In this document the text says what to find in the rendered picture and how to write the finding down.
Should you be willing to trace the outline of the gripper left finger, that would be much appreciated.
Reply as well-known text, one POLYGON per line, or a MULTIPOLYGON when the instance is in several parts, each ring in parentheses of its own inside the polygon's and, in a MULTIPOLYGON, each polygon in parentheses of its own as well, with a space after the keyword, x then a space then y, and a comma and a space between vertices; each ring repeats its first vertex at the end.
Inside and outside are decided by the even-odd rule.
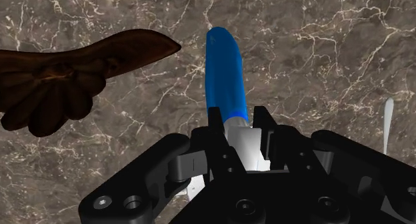
POLYGON ((88 194, 79 204, 81 224, 155 224, 172 198, 206 175, 201 192, 169 224, 237 224, 243 200, 231 191, 244 174, 225 136, 219 108, 191 136, 170 133, 88 194))

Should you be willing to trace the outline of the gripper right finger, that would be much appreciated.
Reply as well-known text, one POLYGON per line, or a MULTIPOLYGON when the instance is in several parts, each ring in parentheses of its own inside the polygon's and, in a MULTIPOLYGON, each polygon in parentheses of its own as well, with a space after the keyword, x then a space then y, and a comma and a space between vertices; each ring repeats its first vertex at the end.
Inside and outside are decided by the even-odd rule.
POLYGON ((307 137, 256 106, 261 152, 288 168, 307 224, 416 224, 416 168, 329 130, 307 137))

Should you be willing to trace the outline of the blue and white handled tool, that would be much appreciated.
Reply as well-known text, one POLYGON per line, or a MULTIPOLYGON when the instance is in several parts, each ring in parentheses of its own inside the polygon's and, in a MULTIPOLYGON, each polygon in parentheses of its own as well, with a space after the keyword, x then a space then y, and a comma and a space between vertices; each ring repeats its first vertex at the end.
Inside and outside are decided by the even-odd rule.
POLYGON ((223 27, 214 27, 206 35, 205 97, 207 112, 217 107, 221 119, 214 127, 194 129, 192 145, 208 154, 224 143, 235 148, 245 170, 270 170, 270 161, 261 154, 262 130, 249 124, 241 53, 223 27))

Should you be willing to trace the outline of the white slender utensil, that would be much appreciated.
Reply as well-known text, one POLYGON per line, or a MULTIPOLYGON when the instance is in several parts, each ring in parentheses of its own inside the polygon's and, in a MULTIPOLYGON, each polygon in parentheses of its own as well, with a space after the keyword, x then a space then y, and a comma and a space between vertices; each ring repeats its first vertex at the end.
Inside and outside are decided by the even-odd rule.
POLYGON ((383 154, 387 154, 389 132, 391 126, 391 120, 393 116, 394 109, 394 100, 393 98, 388 98, 384 106, 384 116, 383 116, 383 154))

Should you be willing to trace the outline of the dark brown bird figure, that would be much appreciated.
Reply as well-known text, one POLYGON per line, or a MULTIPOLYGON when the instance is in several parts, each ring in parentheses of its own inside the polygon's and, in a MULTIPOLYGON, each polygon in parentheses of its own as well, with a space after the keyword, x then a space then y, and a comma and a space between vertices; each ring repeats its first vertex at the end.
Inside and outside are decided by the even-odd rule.
POLYGON ((164 59, 181 49, 172 38, 130 29, 83 48, 56 53, 0 50, 0 118, 8 131, 36 137, 90 114, 106 80, 164 59))

